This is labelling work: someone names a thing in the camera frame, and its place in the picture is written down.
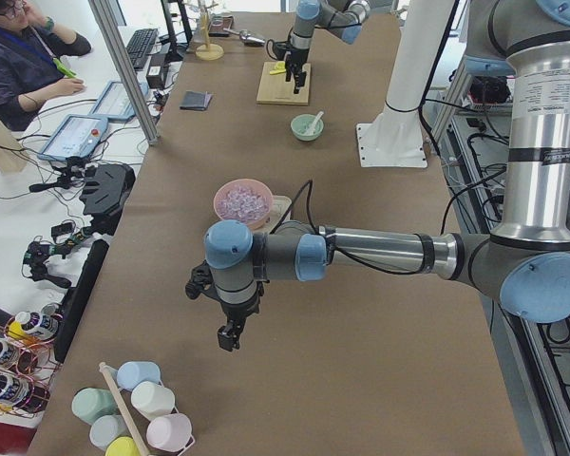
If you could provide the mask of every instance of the white cup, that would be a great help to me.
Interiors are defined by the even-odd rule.
[[[131,404],[145,418],[152,421],[173,411],[175,394],[171,389],[156,383],[141,382],[131,392]]]
[[[148,426],[145,438],[151,447],[170,452],[184,452],[195,442],[192,423],[183,413],[155,418]]]
[[[89,433],[91,444],[106,451],[112,442],[123,435],[129,435],[121,415],[105,415],[98,419]]]

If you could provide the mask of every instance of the spoon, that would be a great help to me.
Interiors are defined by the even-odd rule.
[[[306,135],[308,135],[308,136],[313,135],[314,131],[316,130],[316,125],[319,123],[319,119],[321,119],[322,116],[323,116],[323,111],[319,111],[316,114],[316,116],[314,116],[314,119],[311,122],[311,124],[306,127],[306,130],[304,130],[303,135],[305,135],[305,136]]]

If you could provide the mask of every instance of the pink cup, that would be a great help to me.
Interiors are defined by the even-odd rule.
[[[151,447],[170,452],[184,452],[195,442],[192,423],[183,413],[155,418],[148,426],[145,437]]]

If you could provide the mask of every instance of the brown table surface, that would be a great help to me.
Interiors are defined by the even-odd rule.
[[[237,29],[279,40],[292,23],[279,13],[235,18]],[[382,110],[398,41],[396,21],[382,15],[354,46],[318,30],[311,104],[301,107],[256,104],[268,60],[262,48],[232,37],[216,39],[225,49],[218,61],[188,56],[30,456],[101,454],[71,399],[81,388],[105,388],[101,361],[129,360],[161,366],[192,420],[191,456],[523,454],[470,288],[350,266],[332,266],[320,282],[273,282],[232,353],[218,347],[218,303],[190,301],[183,291],[216,221],[212,198],[236,178],[290,197],[314,179],[319,223],[438,232],[448,195],[437,158],[427,169],[358,163],[354,127]],[[215,94],[207,111],[179,110],[188,89]],[[323,135],[296,140],[291,118],[320,109]],[[304,219],[303,204],[294,215]]]

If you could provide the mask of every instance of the wooden stand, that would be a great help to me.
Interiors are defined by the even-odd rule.
[[[224,55],[224,49],[221,46],[214,45],[209,39],[209,14],[205,11],[200,17],[200,26],[202,34],[205,38],[205,44],[197,47],[196,54],[201,60],[217,60]]]
[[[311,64],[304,64],[306,84],[299,93],[294,93],[294,78],[288,83],[285,73],[270,74],[274,67],[275,62],[264,62],[256,102],[259,105],[308,105],[311,97]]]

